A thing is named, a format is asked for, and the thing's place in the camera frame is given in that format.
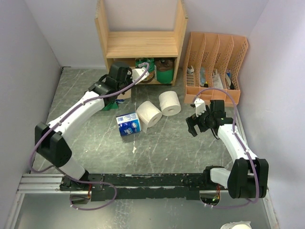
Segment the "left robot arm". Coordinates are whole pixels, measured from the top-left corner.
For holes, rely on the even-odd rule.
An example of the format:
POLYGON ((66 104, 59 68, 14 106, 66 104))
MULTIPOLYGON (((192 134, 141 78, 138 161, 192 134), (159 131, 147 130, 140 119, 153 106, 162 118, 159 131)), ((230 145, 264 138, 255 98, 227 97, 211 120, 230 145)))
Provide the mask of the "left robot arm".
POLYGON ((35 127, 34 152, 41 155, 59 171, 72 178, 77 190, 89 184, 89 173, 72 156, 68 140, 73 132, 96 112, 128 91, 136 81, 136 73, 123 62, 114 62, 103 75, 84 93, 83 97, 58 118, 35 127))

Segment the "tan toilet roll front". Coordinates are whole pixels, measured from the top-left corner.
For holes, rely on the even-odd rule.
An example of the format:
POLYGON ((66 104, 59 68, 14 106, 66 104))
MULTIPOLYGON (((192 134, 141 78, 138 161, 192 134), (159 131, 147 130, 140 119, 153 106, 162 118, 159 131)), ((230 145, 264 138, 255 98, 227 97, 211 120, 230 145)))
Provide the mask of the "tan toilet roll front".
POLYGON ((126 92, 120 94, 120 95, 117 97, 117 99, 124 99, 124 100, 125 100, 125 99, 131 98, 131 96, 132 96, 132 90, 129 89, 129 90, 127 90, 126 92))

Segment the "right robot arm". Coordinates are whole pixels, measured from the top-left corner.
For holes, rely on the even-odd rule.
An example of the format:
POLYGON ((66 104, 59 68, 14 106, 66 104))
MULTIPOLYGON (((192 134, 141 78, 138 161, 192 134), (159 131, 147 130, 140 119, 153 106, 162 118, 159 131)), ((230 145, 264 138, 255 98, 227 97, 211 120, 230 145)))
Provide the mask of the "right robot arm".
POLYGON ((188 131, 197 136, 195 127, 200 132, 211 130, 214 137, 226 146, 233 167, 210 166, 204 170, 202 184, 206 189, 214 189, 217 185, 226 188, 232 198, 258 199, 267 193, 269 164, 246 145, 238 132, 235 120, 227 117, 223 100, 211 100, 206 105, 204 100, 196 98, 191 105, 195 114, 186 119, 188 131))

